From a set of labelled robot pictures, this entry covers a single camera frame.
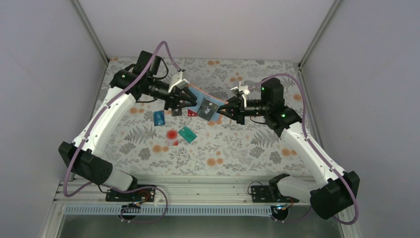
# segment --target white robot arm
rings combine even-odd
[[[142,52],[139,61],[150,61],[152,54]],[[137,188],[137,179],[114,168],[110,162],[101,159],[112,132],[123,115],[131,108],[142,94],[165,101],[164,109],[179,109],[195,106],[197,97],[186,87],[189,83],[185,72],[178,72],[172,77],[171,83],[164,83],[154,78],[157,67],[162,59],[157,57],[144,79],[138,85],[124,89],[138,77],[129,69],[120,70],[114,75],[111,88],[105,97],[101,108],[102,115],[97,117],[96,112],[85,129],[72,141],[71,144],[63,142],[59,152],[67,164],[73,158],[72,171],[95,184],[103,184],[128,191]],[[261,99],[247,100],[245,94],[249,93],[247,86],[239,85],[233,88],[235,96],[230,98],[228,104],[220,106],[219,114],[235,120],[239,124],[245,123],[245,117],[263,116],[266,124],[281,140],[288,143],[304,161],[307,168],[315,178],[315,182],[301,181],[287,174],[281,174],[269,181],[269,188],[273,198],[294,197],[312,205],[315,212],[322,218],[328,219],[341,210],[352,205],[352,199],[340,180],[339,176],[327,165],[308,143],[308,139],[315,144],[321,155],[345,179],[354,194],[357,193],[359,177],[355,172],[347,173],[334,162],[325,151],[315,142],[309,134],[304,136],[302,119],[291,108],[284,105],[283,86],[276,78],[271,78],[261,84]],[[125,92],[114,100],[116,95]],[[85,138],[86,131],[93,125],[90,134]]]

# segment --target floral tablecloth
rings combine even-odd
[[[136,62],[136,58],[112,58],[105,73],[97,110],[104,100],[113,75]],[[275,73],[297,76],[289,61],[225,60],[225,59],[175,59],[188,71],[190,83],[220,99],[227,100],[236,81],[253,86]],[[177,73],[169,66],[166,82]],[[158,76],[165,74],[160,67]],[[300,115],[303,111],[299,89],[288,78],[280,78],[284,86],[286,104]],[[260,98],[260,88],[249,95]],[[142,96],[141,101],[151,100]],[[154,126],[153,112],[163,110],[163,101],[149,104],[136,103],[122,118],[107,144],[103,159],[132,175],[277,175],[282,172],[295,176],[310,175],[302,160],[288,144],[281,141],[266,125],[256,124],[246,118],[245,125],[229,118],[207,122],[200,117],[172,117],[165,111],[165,125]],[[197,138],[187,143],[178,136],[177,146],[168,146],[166,133],[188,126]]]

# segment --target mounting plate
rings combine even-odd
[[[155,185],[144,185],[144,184],[140,184],[139,187],[144,187],[144,186],[153,186],[156,187]],[[141,201],[143,198],[146,197],[146,193],[144,193],[143,191],[147,191],[150,196],[147,199],[146,202],[154,202],[155,200],[155,194],[156,194],[156,190],[154,188],[146,188],[137,192],[133,192],[133,193],[120,193],[117,192],[115,190],[108,190],[108,192],[106,193],[106,198],[105,201],[107,202],[137,202],[137,201]]]
[[[268,186],[261,186],[261,185],[251,186],[251,194],[252,194],[253,203],[272,203],[272,202],[290,203],[292,202],[290,197],[286,197],[286,196],[281,196],[274,199],[271,196],[270,191],[268,190]],[[298,203],[299,200],[296,198],[293,198],[293,202]]]

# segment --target card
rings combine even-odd
[[[194,107],[188,107],[187,108],[187,109],[189,109],[189,110],[191,110],[193,112],[198,112],[198,110],[200,109],[200,106],[201,106],[201,104],[202,104],[202,102],[203,102],[204,99],[207,99],[210,102],[212,102],[212,103],[214,103],[214,104],[216,104],[218,106],[222,106],[224,104],[227,104],[227,101],[224,101],[224,100],[219,99],[219,98],[215,98],[215,97],[213,97],[213,96],[211,96],[211,95],[203,92],[198,87],[196,87],[196,86],[194,86],[192,84],[190,84],[188,86],[188,89],[197,97],[197,100],[196,100],[197,105],[194,106]],[[213,121],[219,121],[221,118],[222,118],[222,115],[221,114],[215,113],[215,114],[213,114],[213,117],[211,118],[210,121],[212,121],[212,120]]]
[[[193,142],[197,138],[193,131],[191,131],[187,126],[184,126],[178,132],[182,138],[184,138],[188,143]]]
[[[196,117],[197,116],[197,113],[195,113],[192,110],[188,109],[188,116],[189,117]]]
[[[217,105],[216,103],[212,103],[208,99],[204,98],[203,102],[200,105],[200,108],[198,109],[197,116],[207,121],[211,121],[211,118],[217,112],[218,108],[219,105]]]
[[[163,111],[153,112],[153,121],[155,126],[165,125],[165,115]]]
[[[182,116],[182,108],[172,109],[171,114],[173,117]]]

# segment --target red card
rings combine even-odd
[[[188,109],[188,116],[189,117],[196,117],[197,116],[197,113],[195,113],[192,110]]]

